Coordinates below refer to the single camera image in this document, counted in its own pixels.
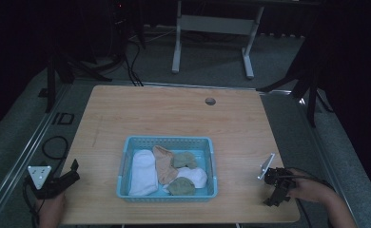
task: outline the wooden table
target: wooden table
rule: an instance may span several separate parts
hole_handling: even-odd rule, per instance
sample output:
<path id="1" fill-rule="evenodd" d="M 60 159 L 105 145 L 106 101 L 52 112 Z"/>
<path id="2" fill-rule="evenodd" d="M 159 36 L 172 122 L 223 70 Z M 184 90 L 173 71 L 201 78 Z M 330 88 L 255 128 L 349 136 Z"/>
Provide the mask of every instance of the wooden table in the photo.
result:
<path id="1" fill-rule="evenodd" d="M 205 103 L 213 98 L 215 105 Z M 116 195 L 129 135 L 207 136 L 218 195 L 209 202 L 126 202 Z M 260 95 L 253 90 L 98 85 L 89 98 L 63 173 L 74 159 L 81 179 L 67 191 L 63 224 L 255 223 L 300 218 L 294 200 L 268 207 L 274 188 L 258 180 L 271 152 L 283 167 Z"/>

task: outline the blue plastic basket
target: blue plastic basket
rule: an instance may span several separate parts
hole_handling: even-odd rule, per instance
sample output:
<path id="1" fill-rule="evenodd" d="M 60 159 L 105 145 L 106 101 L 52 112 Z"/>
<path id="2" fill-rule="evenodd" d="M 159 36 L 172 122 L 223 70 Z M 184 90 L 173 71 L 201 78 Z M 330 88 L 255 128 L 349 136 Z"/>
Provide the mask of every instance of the blue plastic basket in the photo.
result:
<path id="1" fill-rule="evenodd" d="M 171 196 L 163 191 L 163 185 L 159 184 L 158 191 L 148 196 L 129 196 L 133 155 L 142 149 L 152 150 L 154 145 L 160 145 L 173 153 L 188 151 L 194 154 L 198 167 L 204 169 L 207 174 L 206 187 L 196 189 L 194 196 Z M 212 141 L 208 137 L 130 136 L 127 138 L 117 181 L 119 198 L 129 202 L 188 202 L 209 201 L 217 194 L 215 157 Z"/>

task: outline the white desk stand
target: white desk stand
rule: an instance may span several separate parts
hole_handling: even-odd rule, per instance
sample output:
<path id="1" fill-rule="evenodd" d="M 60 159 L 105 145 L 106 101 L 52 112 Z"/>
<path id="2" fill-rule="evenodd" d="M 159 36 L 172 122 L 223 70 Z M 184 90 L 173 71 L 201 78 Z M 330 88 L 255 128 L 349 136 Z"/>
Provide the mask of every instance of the white desk stand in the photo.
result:
<path id="1" fill-rule="evenodd" d="M 182 52 L 181 31 L 195 30 L 228 33 L 237 35 L 249 35 L 248 44 L 242 48 L 244 68 L 246 77 L 254 78 L 253 67 L 251 66 L 250 50 L 253 45 L 257 29 L 263 15 L 264 7 L 259 7 L 255 20 L 231 19 L 219 17 L 206 17 L 196 15 L 182 15 L 182 1 L 178 1 L 177 6 L 177 26 L 176 26 L 176 47 L 174 48 L 173 66 L 171 71 L 178 73 L 180 69 L 180 56 Z"/>

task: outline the human arm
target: human arm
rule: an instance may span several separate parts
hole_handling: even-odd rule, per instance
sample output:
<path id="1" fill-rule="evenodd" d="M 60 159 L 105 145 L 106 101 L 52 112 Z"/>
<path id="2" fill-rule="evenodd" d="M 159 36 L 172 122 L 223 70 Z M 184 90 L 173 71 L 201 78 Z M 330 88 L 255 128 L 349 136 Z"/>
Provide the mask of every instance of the human arm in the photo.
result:
<path id="1" fill-rule="evenodd" d="M 290 170 L 294 175 L 304 176 L 303 173 Z M 335 228 L 357 227 L 346 203 L 342 198 L 328 186 L 310 179 L 296 178 L 296 188 L 288 192 L 291 198 L 318 202 L 324 206 L 328 218 Z"/>
<path id="2" fill-rule="evenodd" d="M 39 210 L 39 228 L 56 228 L 64 214 L 65 192 L 53 199 L 37 199 L 36 208 Z"/>

